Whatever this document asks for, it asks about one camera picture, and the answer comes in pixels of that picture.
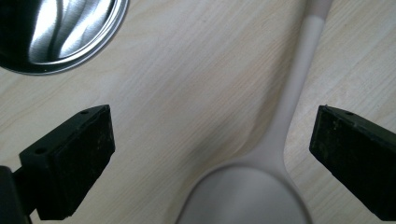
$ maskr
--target wood grain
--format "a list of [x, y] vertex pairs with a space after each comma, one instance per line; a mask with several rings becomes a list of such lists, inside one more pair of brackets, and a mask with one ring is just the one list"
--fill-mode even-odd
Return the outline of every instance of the wood grain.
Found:
[[[0, 69], [0, 164], [16, 170], [35, 140], [82, 109], [110, 104], [116, 153], [62, 223], [173, 223], [200, 174], [262, 136], [304, 5], [131, 1], [117, 35], [82, 66], [47, 77]], [[317, 223], [381, 223], [308, 146], [319, 105], [396, 132], [395, 58], [395, 1], [334, 1], [285, 149]]]

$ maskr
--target metal bowl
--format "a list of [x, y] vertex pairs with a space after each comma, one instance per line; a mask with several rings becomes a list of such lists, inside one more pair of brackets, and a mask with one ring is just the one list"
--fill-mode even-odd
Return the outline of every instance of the metal bowl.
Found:
[[75, 67], [115, 34], [128, 0], [0, 1], [0, 66], [28, 75]]

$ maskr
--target white plastic spoon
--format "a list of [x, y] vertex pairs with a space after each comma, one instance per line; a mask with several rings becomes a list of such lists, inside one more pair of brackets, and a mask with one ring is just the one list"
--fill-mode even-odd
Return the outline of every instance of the white plastic spoon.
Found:
[[286, 171], [283, 152], [331, 4], [332, 0], [308, 3], [289, 78], [260, 143], [246, 156], [202, 176], [187, 198], [178, 224], [312, 223]]

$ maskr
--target screw hole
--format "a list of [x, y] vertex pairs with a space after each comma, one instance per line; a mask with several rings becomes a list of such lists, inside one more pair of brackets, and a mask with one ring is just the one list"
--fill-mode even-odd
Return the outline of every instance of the screw hole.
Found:
[[37, 155], [41, 155], [41, 154], [44, 154], [46, 152], [47, 152], [47, 149], [44, 148], [44, 147], [40, 147], [40, 148], [35, 150], [35, 154], [37, 154]]

